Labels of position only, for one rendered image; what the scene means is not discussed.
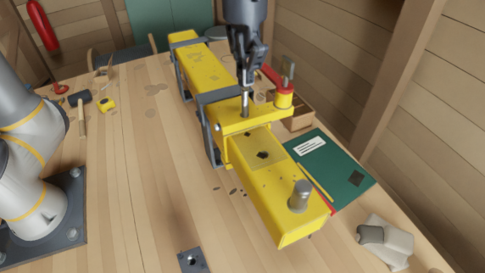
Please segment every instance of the red fire extinguisher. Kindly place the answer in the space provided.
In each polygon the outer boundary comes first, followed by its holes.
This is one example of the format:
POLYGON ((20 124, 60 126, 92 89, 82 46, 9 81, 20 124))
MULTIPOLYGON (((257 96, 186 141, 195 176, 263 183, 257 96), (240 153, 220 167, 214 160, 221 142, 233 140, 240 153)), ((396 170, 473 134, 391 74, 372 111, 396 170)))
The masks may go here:
POLYGON ((59 48, 59 41, 54 34, 53 28, 39 2, 29 0, 27 3, 27 13, 31 17, 32 23, 36 27, 37 33, 42 39, 48 51, 59 48))

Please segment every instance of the hammer head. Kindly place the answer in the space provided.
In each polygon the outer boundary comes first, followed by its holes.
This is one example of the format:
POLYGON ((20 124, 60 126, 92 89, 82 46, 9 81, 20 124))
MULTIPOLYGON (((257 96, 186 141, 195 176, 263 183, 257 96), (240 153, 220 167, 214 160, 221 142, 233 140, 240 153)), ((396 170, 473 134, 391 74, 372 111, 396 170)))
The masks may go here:
POLYGON ((79 91, 78 93, 74 93, 72 95, 67 96, 67 101, 71 107, 77 106, 77 100, 82 99, 82 103, 89 103, 92 101, 92 94, 89 89, 85 89, 83 91, 79 91))

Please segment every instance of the mallet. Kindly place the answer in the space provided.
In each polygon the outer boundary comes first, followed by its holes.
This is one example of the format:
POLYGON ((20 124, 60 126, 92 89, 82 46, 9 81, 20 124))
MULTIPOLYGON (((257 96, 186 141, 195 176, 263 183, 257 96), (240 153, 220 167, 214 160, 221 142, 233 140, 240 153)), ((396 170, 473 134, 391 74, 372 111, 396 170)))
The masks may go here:
POLYGON ((86 122, 84 121, 84 109, 82 105, 92 101, 92 94, 89 89, 79 91, 67 97, 70 107, 77 106, 79 116, 79 138, 86 139, 86 122))

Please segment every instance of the green cabinet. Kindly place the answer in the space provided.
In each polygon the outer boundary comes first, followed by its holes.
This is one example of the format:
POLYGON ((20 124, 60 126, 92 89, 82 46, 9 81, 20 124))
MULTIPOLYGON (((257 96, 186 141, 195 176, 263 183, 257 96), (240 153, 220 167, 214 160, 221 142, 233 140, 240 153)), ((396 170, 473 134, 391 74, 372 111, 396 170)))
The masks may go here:
POLYGON ((199 36, 214 26, 211 0, 125 0, 137 45, 153 34, 160 53, 169 51, 167 36, 194 29, 199 36))

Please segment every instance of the wooden table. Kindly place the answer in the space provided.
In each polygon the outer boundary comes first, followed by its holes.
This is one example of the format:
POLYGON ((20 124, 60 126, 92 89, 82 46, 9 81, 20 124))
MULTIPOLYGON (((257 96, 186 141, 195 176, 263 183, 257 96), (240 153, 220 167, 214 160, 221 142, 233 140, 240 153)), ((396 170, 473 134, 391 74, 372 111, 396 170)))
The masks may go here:
MULTIPOLYGON (((229 54, 226 42, 211 49, 218 57, 229 54)), ((222 60, 234 73, 231 57, 222 60)), ((169 54, 121 64, 114 72, 104 91, 105 84, 90 83, 91 74, 62 82, 70 86, 64 96, 92 90, 93 102, 85 106, 87 139, 79 139, 77 109, 64 103, 71 127, 41 173, 87 166, 88 244, 9 272, 176 273, 176 254, 197 246, 213 273, 389 272, 354 240, 356 226, 371 212, 415 235, 415 255, 403 272, 453 272, 379 185, 311 238, 276 250, 234 170, 211 168, 195 104, 182 102, 169 54), (101 114, 95 102, 104 96, 116 108, 101 114)), ((37 92, 59 98, 50 88, 37 92)), ((337 142, 318 120, 293 134, 277 121, 273 131, 285 142, 315 127, 337 142)))

